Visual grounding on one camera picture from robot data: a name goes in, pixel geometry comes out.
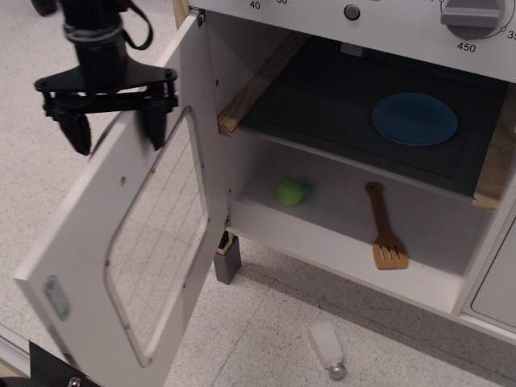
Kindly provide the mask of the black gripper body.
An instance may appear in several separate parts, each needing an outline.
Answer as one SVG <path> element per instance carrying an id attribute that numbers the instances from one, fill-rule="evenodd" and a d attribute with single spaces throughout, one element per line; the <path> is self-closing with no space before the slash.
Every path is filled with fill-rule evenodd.
<path id="1" fill-rule="evenodd" d="M 78 66 L 40 78 L 35 89 L 44 96 L 46 115 L 156 110 L 168 114 L 178 106 L 174 81 L 168 68 L 133 60 L 124 40 L 104 44 L 78 44 Z"/>

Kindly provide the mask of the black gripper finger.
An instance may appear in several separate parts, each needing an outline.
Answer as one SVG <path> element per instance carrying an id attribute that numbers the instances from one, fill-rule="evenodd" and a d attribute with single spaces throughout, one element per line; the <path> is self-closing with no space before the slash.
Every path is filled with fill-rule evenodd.
<path id="1" fill-rule="evenodd" d="M 84 114 L 63 113 L 58 115 L 58 123 L 73 149 L 84 156 L 90 154 L 91 131 Z"/>
<path id="2" fill-rule="evenodd" d="M 157 151 L 164 146 L 166 132 L 166 111 L 162 107 L 151 107 L 141 111 L 144 131 Z"/>

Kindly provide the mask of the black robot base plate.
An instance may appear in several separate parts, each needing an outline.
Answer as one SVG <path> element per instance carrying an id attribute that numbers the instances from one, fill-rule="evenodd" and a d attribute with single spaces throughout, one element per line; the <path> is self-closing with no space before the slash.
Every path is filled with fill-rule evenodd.
<path id="1" fill-rule="evenodd" d="M 83 372 L 55 357 L 37 344 L 29 343 L 30 386 L 98 387 Z"/>

